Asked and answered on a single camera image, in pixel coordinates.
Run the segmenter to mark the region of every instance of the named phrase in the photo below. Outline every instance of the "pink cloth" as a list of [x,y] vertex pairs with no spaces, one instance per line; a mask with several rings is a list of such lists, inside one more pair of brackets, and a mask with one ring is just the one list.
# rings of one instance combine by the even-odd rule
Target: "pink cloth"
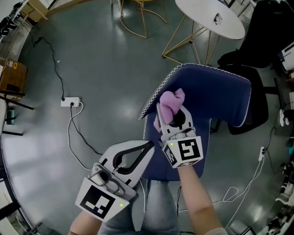
[[[173,120],[173,116],[176,115],[184,103],[185,93],[181,88],[176,90],[174,93],[171,91],[164,92],[160,99],[160,110],[164,119],[165,124],[169,124]],[[159,127],[157,117],[154,120],[154,127],[158,132],[161,132],[161,128]]]

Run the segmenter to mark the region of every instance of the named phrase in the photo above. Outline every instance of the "black office chair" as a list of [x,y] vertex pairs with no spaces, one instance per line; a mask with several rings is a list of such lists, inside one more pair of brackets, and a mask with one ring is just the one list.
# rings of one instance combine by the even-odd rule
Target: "black office chair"
[[294,12],[287,2],[259,1],[240,49],[224,54],[218,64],[267,67],[294,41],[293,21]]
[[249,30],[241,48],[223,55],[218,63],[220,69],[240,75],[251,82],[251,97],[247,117],[239,128],[228,125],[231,134],[248,132],[268,120],[266,94],[279,97],[280,108],[285,102],[275,78],[275,87],[264,87],[256,69],[248,67],[267,67],[273,58],[289,42],[294,41],[294,33],[286,31],[294,20],[294,12],[286,2],[259,1],[254,9]]

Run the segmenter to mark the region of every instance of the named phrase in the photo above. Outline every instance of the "brown box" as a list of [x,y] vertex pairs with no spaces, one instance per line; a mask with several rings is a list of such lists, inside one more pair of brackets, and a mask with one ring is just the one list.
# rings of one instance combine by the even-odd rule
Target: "brown box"
[[[27,67],[11,59],[2,60],[0,64],[4,67],[0,78],[0,93],[1,91],[23,93],[27,77]],[[22,96],[7,95],[7,98],[21,99]]]

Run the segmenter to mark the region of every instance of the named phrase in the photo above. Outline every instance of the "jeans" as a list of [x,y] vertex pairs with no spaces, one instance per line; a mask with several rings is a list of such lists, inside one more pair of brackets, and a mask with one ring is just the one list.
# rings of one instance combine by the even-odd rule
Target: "jeans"
[[179,235],[176,207],[168,182],[148,180],[146,213],[141,231],[135,231],[132,203],[112,219],[103,223],[99,235]]

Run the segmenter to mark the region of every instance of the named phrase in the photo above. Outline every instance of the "human arm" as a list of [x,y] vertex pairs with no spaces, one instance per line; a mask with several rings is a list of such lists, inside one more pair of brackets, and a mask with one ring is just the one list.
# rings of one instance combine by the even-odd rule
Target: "human arm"
[[68,235],[97,235],[101,221],[82,211],[74,220]]
[[222,228],[211,198],[202,186],[193,166],[178,168],[183,196],[190,214],[194,231],[197,235]]

